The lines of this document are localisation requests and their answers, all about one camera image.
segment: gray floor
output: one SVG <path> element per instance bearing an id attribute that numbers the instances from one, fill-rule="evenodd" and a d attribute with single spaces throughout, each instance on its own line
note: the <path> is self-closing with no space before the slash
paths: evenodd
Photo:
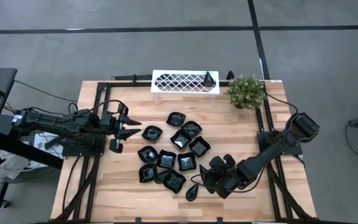
<path id="1" fill-rule="evenodd" d="M 260 26 L 358 25 L 358 1 L 254 2 Z M 246 0 L 0 0 L 0 29 L 229 25 L 251 25 Z M 271 78 L 283 80 L 290 102 L 321 126 L 318 137 L 303 146 L 318 216 L 358 222 L 358 157 L 344 139 L 347 120 L 358 116 L 358 30 L 261 35 Z M 73 99 L 82 80 L 153 69 L 218 70 L 222 78 L 233 70 L 236 76 L 261 77 L 250 31 L 0 35 L 0 67 L 16 67 L 18 80 Z M 65 102 L 20 85 L 14 85 L 8 102 L 14 108 L 67 110 Z M 349 130 L 349 140 L 358 150 L 358 129 Z M 46 220 L 57 181 L 56 171 L 11 185 L 6 198 L 13 204 L 0 211 L 0 223 Z"/>

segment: small black bowl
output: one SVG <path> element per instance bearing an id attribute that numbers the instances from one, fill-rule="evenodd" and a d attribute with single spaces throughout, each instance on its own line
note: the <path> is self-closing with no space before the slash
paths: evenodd
<path id="1" fill-rule="evenodd" d="M 168 173 L 171 172 L 170 170 L 162 171 L 161 173 L 157 174 L 157 178 L 154 180 L 156 184 L 162 184 L 162 182 L 165 179 L 165 176 L 168 175 Z"/>
<path id="2" fill-rule="evenodd" d="M 179 112 L 173 112 L 168 116 L 167 124 L 179 127 L 185 122 L 186 115 Z"/>
<path id="3" fill-rule="evenodd" d="M 186 148 L 187 144 L 191 142 L 191 137 L 182 129 L 177 131 L 170 139 L 179 149 Z"/>
<path id="4" fill-rule="evenodd" d="M 158 159 L 158 152 L 152 146 L 145 146 L 143 149 L 137 151 L 140 159 L 147 164 L 153 163 Z"/>
<path id="5" fill-rule="evenodd" d="M 171 191 L 173 191 L 173 193 L 177 194 L 179 193 L 180 189 L 183 187 L 183 184 L 185 184 L 185 182 L 186 182 L 186 177 L 179 174 L 175 170 L 171 170 L 171 172 L 169 172 L 165 176 L 163 184 L 166 188 L 170 189 Z"/>
<path id="6" fill-rule="evenodd" d="M 142 137 L 149 141 L 156 141 L 162 134 L 162 130 L 156 126 L 149 126 L 144 129 Z"/>
<path id="7" fill-rule="evenodd" d="M 177 155 L 174 152 L 161 150 L 158 155 L 157 166 L 166 169 L 173 169 Z"/>
<path id="8" fill-rule="evenodd" d="M 181 129 L 186 132 L 191 138 L 194 138 L 199 134 L 203 129 L 199 124 L 194 121 L 187 121 Z"/>
<path id="9" fill-rule="evenodd" d="M 146 164 L 139 169 L 139 182 L 147 183 L 157 178 L 157 167 L 155 164 Z"/>
<path id="10" fill-rule="evenodd" d="M 179 170 L 188 171 L 197 168 L 196 156 L 193 152 L 178 155 Z"/>
<path id="11" fill-rule="evenodd" d="M 200 136 L 189 144 L 189 148 L 196 154 L 197 157 L 201 157 L 206 153 L 206 151 L 211 149 L 211 146 L 203 139 L 203 137 Z"/>

